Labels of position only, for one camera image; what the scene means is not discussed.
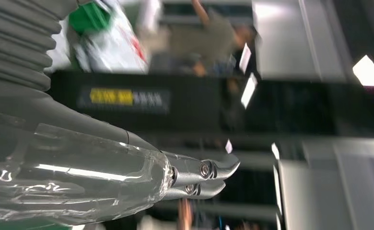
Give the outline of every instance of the bolt head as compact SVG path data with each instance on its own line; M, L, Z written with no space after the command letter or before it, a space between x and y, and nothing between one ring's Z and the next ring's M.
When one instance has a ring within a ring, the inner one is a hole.
M208 167L207 164L202 164L200 168L200 174L203 177L207 177L208 174L210 174L210 168Z
M189 184L189 185L186 186L186 192L187 193L191 193L191 192L193 192L193 190L194 190L194 185L193 184Z

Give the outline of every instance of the clear plastic wrap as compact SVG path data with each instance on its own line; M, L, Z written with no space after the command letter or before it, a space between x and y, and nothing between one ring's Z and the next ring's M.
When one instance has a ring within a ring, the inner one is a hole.
M68 225L151 207L169 189L167 157L112 140L0 114L0 221Z
M105 0L98 3L105 4L103 8L110 10L112 18L107 30L87 34L82 40L84 51L78 52L86 56L77 56L82 68L96 72L147 72L144 52L119 1Z

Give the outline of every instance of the ceiling light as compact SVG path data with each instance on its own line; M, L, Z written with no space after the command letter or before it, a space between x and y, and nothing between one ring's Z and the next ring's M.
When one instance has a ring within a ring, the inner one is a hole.
M250 51L248 44L245 43L245 47L241 55L241 61L239 62L239 68L242 70L244 74L246 72L246 69L248 68L251 55L252 55L252 52Z
M352 70L363 86L374 86L374 62L367 55Z
M277 148L275 143L272 144L272 152L273 152L273 155L275 155L275 158L279 160L280 159L279 149Z
M248 107L249 101L252 98L253 92L257 86L257 80L253 73L251 73L248 82L246 83L246 87L244 93L242 94L241 103L244 105L245 109Z
M232 143L231 141L228 139L228 141L226 142L226 145L225 145L225 150L226 152L229 154L232 152L233 148L232 148Z

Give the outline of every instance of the person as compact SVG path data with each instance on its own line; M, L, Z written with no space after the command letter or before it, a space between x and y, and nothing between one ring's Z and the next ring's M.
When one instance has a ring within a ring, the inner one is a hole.
M211 10L206 12L199 0L191 0L202 26L169 26L171 66L186 65L198 76L204 76L221 59L251 44L257 35L254 26L232 26L228 19Z
M151 216L144 216L138 224L137 230L260 230L258 224L241 221L236 226L214 224L212 221L198 220L193 226L194 212L191 202L187 199L180 200L178 204L177 222L160 221Z

